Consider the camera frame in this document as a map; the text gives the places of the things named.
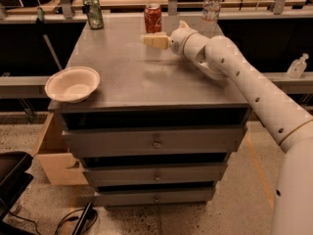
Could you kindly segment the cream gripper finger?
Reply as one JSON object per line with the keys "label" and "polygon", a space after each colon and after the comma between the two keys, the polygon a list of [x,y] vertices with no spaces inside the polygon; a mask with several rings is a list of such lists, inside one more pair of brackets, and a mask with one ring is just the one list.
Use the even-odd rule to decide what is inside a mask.
{"label": "cream gripper finger", "polygon": [[168,37],[168,35],[166,34],[166,32],[156,32],[156,33],[145,33],[141,35],[141,38],[145,38],[145,37]]}
{"label": "cream gripper finger", "polygon": [[145,36],[143,42],[147,46],[158,49],[167,49],[169,47],[169,38],[167,36]]}

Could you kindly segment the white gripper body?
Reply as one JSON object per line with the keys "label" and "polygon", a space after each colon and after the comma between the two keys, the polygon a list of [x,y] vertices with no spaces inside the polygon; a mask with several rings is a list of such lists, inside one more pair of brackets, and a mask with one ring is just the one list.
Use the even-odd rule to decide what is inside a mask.
{"label": "white gripper body", "polygon": [[184,21],[179,22],[179,26],[170,35],[170,49],[179,56],[195,56],[197,48],[194,46],[193,36],[196,30],[190,28]]}

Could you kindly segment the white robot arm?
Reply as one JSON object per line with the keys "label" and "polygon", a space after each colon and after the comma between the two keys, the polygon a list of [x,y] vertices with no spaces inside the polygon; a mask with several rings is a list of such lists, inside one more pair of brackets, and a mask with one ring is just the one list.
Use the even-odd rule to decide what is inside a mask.
{"label": "white robot arm", "polygon": [[208,38],[181,21],[171,34],[147,33],[143,44],[171,49],[213,79],[230,78],[285,153],[271,235],[313,235],[313,116],[252,66],[224,35]]}

